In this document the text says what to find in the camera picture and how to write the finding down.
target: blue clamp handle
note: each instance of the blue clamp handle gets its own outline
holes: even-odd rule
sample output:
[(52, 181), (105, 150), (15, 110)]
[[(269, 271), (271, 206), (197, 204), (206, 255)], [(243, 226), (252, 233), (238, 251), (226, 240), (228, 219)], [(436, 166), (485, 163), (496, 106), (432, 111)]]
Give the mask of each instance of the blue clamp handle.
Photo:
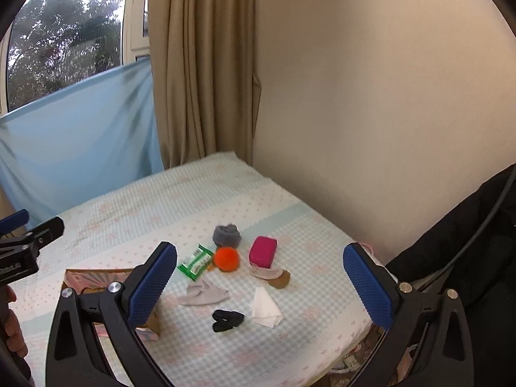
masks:
[(0, 236), (9, 234), (17, 228), (23, 227), (28, 222), (29, 212), (26, 209), (21, 209), (17, 213), (0, 220)]

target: light blue cloth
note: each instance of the light blue cloth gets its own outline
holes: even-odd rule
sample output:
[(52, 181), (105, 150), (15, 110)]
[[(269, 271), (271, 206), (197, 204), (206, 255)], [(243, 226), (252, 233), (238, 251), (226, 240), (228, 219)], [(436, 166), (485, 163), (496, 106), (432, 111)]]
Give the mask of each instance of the light blue cloth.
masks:
[(148, 58), (0, 117), (0, 183), (29, 227), (162, 170)]

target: green snack package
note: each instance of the green snack package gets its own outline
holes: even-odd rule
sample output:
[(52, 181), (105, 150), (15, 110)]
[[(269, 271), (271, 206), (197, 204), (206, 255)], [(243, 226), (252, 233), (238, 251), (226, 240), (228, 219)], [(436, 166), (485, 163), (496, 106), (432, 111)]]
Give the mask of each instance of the green snack package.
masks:
[(178, 269), (191, 280), (195, 281), (213, 259), (213, 252), (199, 245), (190, 258), (183, 261)]

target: curtain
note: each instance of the curtain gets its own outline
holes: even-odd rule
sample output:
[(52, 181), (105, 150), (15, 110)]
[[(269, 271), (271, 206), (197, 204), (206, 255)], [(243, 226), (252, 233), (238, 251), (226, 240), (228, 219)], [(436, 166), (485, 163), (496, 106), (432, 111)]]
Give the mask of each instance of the curtain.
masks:
[(149, 40), (164, 167), (217, 151), (251, 163), (254, 0), (149, 0)]
[(0, 117), (0, 182), (29, 228), (162, 170), (148, 58)]

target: window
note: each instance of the window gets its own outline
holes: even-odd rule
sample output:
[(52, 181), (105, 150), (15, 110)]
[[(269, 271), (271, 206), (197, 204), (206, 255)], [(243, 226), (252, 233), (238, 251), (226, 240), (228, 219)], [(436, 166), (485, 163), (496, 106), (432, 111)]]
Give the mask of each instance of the window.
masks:
[(0, 114), (148, 55), (146, 2), (27, 0), (0, 42)]

